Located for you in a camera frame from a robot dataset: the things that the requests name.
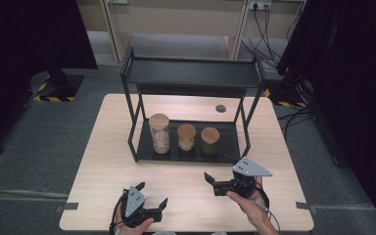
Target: wall socket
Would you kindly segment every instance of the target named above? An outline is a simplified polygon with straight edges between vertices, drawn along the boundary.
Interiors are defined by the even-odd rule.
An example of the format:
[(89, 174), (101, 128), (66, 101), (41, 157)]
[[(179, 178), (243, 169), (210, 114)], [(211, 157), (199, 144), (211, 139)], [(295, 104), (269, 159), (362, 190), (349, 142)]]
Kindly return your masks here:
[(255, 3), (258, 4), (258, 11), (266, 11), (270, 10), (271, 7), (271, 0), (251, 0), (250, 1), (250, 10), (255, 9)]

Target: jar with dark contents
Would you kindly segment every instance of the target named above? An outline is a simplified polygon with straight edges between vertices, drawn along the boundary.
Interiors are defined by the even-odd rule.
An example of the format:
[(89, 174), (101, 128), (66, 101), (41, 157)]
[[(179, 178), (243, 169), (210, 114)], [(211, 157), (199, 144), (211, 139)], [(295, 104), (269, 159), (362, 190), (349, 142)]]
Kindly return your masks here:
[(208, 155), (215, 155), (218, 150), (219, 132), (213, 127), (201, 131), (201, 151)]
[(149, 118), (154, 151), (166, 154), (169, 151), (169, 118), (164, 114), (155, 114)]
[(197, 130), (192, 124), (181, 124), (177, 130), (178, 148), (182, 151), (191, 151), (194, 149), (195, 135)]

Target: shelf top tier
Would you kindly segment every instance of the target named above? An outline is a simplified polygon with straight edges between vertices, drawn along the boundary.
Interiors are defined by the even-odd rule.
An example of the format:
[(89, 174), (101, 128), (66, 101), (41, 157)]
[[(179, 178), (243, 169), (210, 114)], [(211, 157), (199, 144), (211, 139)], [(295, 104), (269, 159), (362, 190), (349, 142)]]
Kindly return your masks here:
[(252, 61), (143, 58), (134, 56), (132, 48), (123, 61), (121, 76), (136, 84), (139, 92), (151, 94), (244, 95), (248, 88), (260, 86)]

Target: person's left hand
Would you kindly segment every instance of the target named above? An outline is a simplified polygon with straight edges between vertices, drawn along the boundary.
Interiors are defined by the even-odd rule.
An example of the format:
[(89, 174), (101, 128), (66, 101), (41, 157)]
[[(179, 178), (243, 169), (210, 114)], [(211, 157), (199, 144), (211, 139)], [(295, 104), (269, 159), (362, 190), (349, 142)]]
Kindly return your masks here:
[[(120, 208), (121, 208), (121, 203), (117, 207), (116, 222), (122, 221), (121, 214), (120, 214), (120, 211), (121, 211)], [(116, 232), (116, 230), (118, 230), (120, 228), (120, 235), (141, 235), (149, 226), (151, 226), (151, 224), (153, 222), (154, 222), (154, 220), (152, 218), (148, 218), (145, 221), (143, 221), (142, 224), (140, 224), (139, 226), (136, 226), (134, 228), (128, 227), (128, 226), (124, 225), (123, 223), (120, 223), (120, 224), (115, 226), (115, 232)]]

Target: wooden lid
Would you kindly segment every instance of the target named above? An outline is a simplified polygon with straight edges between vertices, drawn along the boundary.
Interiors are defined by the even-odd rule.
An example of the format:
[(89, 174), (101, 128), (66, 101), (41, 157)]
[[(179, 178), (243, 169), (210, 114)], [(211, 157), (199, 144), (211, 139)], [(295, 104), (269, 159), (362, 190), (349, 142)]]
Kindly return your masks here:
[(169, 125), (169, 118), (164, 114), (155, 114), (149, 118), (149, 125), (155, 130), (163, 130)]
[(218, 141), (219, 132), (213, 127), (207, 127), (201, 131), (201, 138), (203, 138), (204, 142), (207, 144), (213, 144)]
[(178, 136), (183, 139), (192, 139), (197, 134), (197, 130), (192, 124), (181, 124), (178, 127)]

